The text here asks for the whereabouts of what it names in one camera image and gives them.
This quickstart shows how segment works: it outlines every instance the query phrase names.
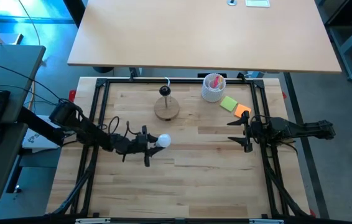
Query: gray floor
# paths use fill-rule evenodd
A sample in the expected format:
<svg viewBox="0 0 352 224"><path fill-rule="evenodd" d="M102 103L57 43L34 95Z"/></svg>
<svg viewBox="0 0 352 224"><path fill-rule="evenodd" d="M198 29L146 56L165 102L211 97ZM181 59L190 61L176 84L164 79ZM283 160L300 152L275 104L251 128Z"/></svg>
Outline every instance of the gray floor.
<svg viewBox="0 0 352 224"><path fill-rule="evenodd" d="M47 85L60 97L68 98L69 90L76 89L79 77L97 77L103 74L92 68L69 67L67 65L76 27L68 24L37 24L42 45L47 51L44 63L37 74L37 80ZM37 39L31 24L1 24L1 32L20 32L25 38L22 44L36 45ZM145 69L147 77L195 77L203 70ZM237 72L226 72L234 77ZM127 68L117 68L105 76L129 75ZM266 75L280 78L282 88L287 94L282 75ZM317 165L320 182L325 194L328 211L332 219L352 221L352 83L346 81L346 75L292 74L303 119L307 122L327 119L334 124L336 138L332 141L310 139L310 144ZM37 88L37 94L55 101L55 98ZM285 100L291 121L294 114L289 97ZM37 103L37 114L49 114L51 107ZM318 214L313 196L312 185L303 157L302 147L297 143L302 177L307 191L310 208ZM0 218L27 217L42 215L49 197L55 174L58 151L50 155L37 155L32 162L38 163L24 169L19 184L23 193L14 196L4 194L0 200Z"/></svg>

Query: wooden table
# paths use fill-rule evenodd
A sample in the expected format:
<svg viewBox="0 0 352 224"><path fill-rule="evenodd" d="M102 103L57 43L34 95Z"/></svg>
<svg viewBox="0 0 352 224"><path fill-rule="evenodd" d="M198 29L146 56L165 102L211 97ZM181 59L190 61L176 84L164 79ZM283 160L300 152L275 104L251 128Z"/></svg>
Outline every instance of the wooden table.
<svg viewBox="0 0 352 224"><path fill-rule="evenodd" d="M96 78L80 78L75 103L89 114ZM278 79L264 79L271 116L287 118ZM91 195L90 214L101 217L208 217L255 218L270 214L259 145L244 153L228 136L242 136L243 128L227 126L237 118L220 102L208 103L201 97L201 85L171 84L172 96L180 103L176 119L165 122L154 114L161 84L112 83L106 105L105 124L121 118L117 133L124 133L126 121L131 130L147 125L155 136L168 133L172 144L144 167L143 155L126 157L99 151ZM250 87L227 85L225 95L253 107ZM95 118L100 112L101 91ZM261 111L262 102L259 96ZM47 211L54 211L75 185L82 145L62 149ZM294 150L279 147L284 184L302 210L309 212ZM276 202L281 211L278 191ZM82 205L84 193L80 196Z"/></svg>
<svg viewBox="0 0 352 224"><path fill-rule="evenodd" d="M314 0L90 0L69 65L340 73Z"/></svg>

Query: green sticky note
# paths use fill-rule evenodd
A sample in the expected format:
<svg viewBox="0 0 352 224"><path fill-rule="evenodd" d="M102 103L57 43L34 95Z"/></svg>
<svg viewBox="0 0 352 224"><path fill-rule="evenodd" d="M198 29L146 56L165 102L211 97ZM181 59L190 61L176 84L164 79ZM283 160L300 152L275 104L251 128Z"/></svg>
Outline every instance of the green sticky note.
<svg viewBox="0 0 352 224"><path fill-rule="evenodd" d="M225 96L223 100L220 103L220 106L223 107L224 109L232 112L234 107L237 105L237 101L235 101L233 98L229 96Z"/></svg>

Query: yellow sticky note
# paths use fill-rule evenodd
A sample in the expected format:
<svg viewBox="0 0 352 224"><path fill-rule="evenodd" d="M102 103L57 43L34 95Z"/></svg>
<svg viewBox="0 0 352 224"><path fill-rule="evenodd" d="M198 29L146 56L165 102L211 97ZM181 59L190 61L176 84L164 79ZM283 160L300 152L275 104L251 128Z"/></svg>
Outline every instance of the yellow sticky note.
<svg viewBox="0 0 352 224"><path fill-rule="evenodd" d="M238 104L236 112L234 113L234 115L240 118L241 115L243 114L243 112L246 111L246 110L249 111L249 113L251 113L251 109L249 107Z"/></svg>

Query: pen holder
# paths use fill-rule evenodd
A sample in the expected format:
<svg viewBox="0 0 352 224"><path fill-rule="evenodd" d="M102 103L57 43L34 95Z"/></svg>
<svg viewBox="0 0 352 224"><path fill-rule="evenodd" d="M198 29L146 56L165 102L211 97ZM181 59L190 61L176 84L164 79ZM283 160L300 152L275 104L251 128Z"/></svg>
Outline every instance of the pen holder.
<svg viewBox="0 0 352 224"><path fill-rule="evenodd" d="M202 91L201 91L201 96L204 100L214 103L216 101L219 101L221 97L223 96L223 92L226 88L226 80L223 79L223 82L220 84L218 88L211 88L210 83L213 83L215 78L219 74L216 73L211 73L207 75L202 83Z"/></svg>

